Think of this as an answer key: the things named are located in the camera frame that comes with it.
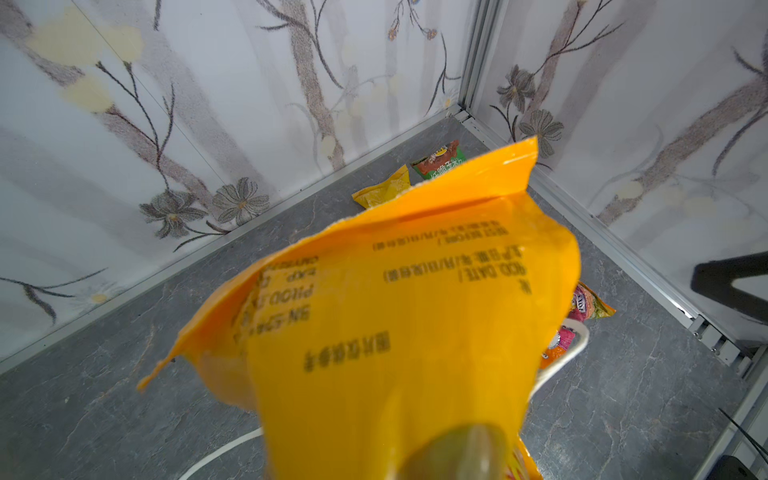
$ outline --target package sealed edge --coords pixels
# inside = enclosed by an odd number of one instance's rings
[[[509,465],[580,270],[526,193],[536,160],[535,139],[491,152],[256,262],[139,388],[184,356],[259,412],[278,480],[427,478],[465,434]]]

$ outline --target orange plastic packaging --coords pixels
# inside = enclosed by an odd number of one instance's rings
[[[276,480],[536,478],[518,430],[580,267],[526,193],[536,159],[491,152],[260,260],[140,388],[186,358],[258,410]]]

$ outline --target gray floor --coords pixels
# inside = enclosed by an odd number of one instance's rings
[[[456,138],[467,157],[486,150],[444,120],[0,377],[0,478],[179,478],[255,429],[257,415],[217,402],[184,361],[134,387],[222,282],[357,214],[352,192]],[[523,439],[547,480],[689,478],[725,425],[717,407],[733,411],[746,387],[576,234],[582,280],[618,313],[589,323],[589,347],[533,398]],[[264,462],[257,439],[192,480],[260,478]]]

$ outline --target snack package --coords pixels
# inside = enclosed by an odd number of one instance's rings
[[[454,140],[440,147],[434,154],[413,162],[411,165],[419,172],[419,175],[430,180],[466,161],[467,157],[458,148],[458,140]]]
[[[352,194],[352,199],[365,208],[375,207],[392,200],[410,187],[411,178],[408,175],[408,166],[403,165],[381,184],[366,187],[359,192],[355,192]]]
[[[584,322],[586,319],[600,319],[611,316],[616,310],[607,305],[600,297],[590,290],[590,288],[579,282],[574,291],[571,300],[571,312],[568,318]],[[562,357],[571,346],[576,334],[571,329],[561,327],[558,334],[554,336],[549,347],[541,354],[541,367],[547,368],[555,360]]]
[[[536,159],[491,152],[256,262],[139,389],[183,356],[258,411],[276,480],[537,478],[518,431],[580,263],[526,193]]]

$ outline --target floral wallpaper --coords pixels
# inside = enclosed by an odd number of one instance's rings
[[[768,341],[690,288],[697,265],[768,250],[767,3],[506,2],[478,97],[480,121],[538,135],[539,168],[708,319]]]
[[[0,0],[0,359],[450,106],[474,11]]]

